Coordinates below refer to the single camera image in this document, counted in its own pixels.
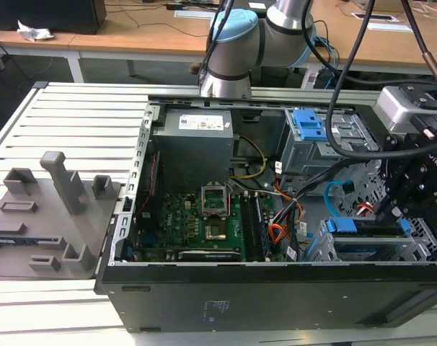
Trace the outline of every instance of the connector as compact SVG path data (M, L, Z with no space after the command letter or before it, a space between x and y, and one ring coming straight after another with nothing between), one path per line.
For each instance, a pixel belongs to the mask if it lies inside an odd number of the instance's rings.
M166 9L169 11L178 11L178 10L183 9L183 5L178 4L177 2L168 2L166 4Z
M355 221L351 218L330 218L326 220L329 233L357 233Z
M313 110L294 110L293 123L299 129L303 141L327 141L322 120Z
M342 184L343 193L348 195L349 193L355 192L355 184L351 180L347 180Z

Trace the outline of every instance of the blue clip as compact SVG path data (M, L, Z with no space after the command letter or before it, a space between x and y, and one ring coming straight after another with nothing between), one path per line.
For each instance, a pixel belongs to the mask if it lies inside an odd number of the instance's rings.
M412 227L411 227L410 223L405 218L402 218L400 220L400 226L401 226L405 236L410 236L411 235Z
M330 233L356 233L355 221L351 218L330 218L326 221L327 230Z
M313 110L294 110L293 123L300 130L303 141L327 141L322 121Z

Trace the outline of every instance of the aluminum profile table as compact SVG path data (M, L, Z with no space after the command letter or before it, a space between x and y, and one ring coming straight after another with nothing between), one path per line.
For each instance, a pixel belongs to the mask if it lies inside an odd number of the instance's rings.
M32 89L0 132L0 198L6 190L2 180L12 167L46 176L39 165L46 150L63 151L67 168L78 169L82 179L103 173L124 184L148 94L197 91L193 86L72 83ZM331 96L262 88L253 94L308 102ZM378 95L351 91L341 99L372 105ZM114 214L121 208L118 202ZM108 297L97 296L93 287L94 280L0 278L0 345L437 345L437 306L396 329L129 334Z

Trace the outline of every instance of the computer case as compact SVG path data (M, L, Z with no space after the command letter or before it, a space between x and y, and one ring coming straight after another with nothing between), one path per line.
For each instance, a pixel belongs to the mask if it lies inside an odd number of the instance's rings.
M104 0L0 0L0 30L16 30L20 21L37 29L93 35L105 17Z

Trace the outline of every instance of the wooden desk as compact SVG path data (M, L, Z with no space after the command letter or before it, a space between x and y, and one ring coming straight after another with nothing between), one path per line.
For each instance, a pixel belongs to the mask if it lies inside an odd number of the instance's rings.
M118 5L119 0L106 0L107 4ZM122 0L124 4L134 3ZM134 60L198 62L206 49L206 35L210 21L207 19L185 19L174 17L173 11L153 6L107 6L107 20L97 35L76 35L54 33L56 39L31 43L23 40L16 32L0 32L0 42L11 54L60 56L68 59L74 81L83 82L79 59L105 58L127 60L129 74ZM361 20L348 17L351 12L361 12L355 4L344 4L340 0L314 0L312 14L326 21L331 44L340 54L340 62L345 62L361 26ZM404 14L400 14L402 24L407 24ZM437 19L424 17L415 12L421 32L437 60ZM166 25L167 23L193 37ZM321 23L318 33L325 36ZM311 57L306 64L310 76L317 75L321 64ZM363 44L352 66L353 71L398 72L404 74L429 74L421 57L414 35L407 32L383 32L367 30Z
M106 0L106 4L118 2ZM176 18L173 11L154 5L155 9L145 6L142 11L133 10L140 7L122 6L123 12L119 6L107 6L106 21L98 35L76 35L70 49L203 56L210 20Z
M351 16L351 12L364 12L353 3L343 3L340 0L314 0L312 15L315 20L322 19L329 28L331 45L339 51L340 65L350 55L353 44L358 36L362 21ZM404 13L390 13L397 17L401 25L407 25ZM428 49L437 60L437 19L424 17L413 12ZM322 23L317 23L318 35L325 37L326 32ZM313 80L318 74L321 63L312 56L307 64L309 69L305 79ZM411 32L386 32L367 30L356 58L351 67L352 71L396 72L404 74L429 74L430 71L422 59L418 44Z

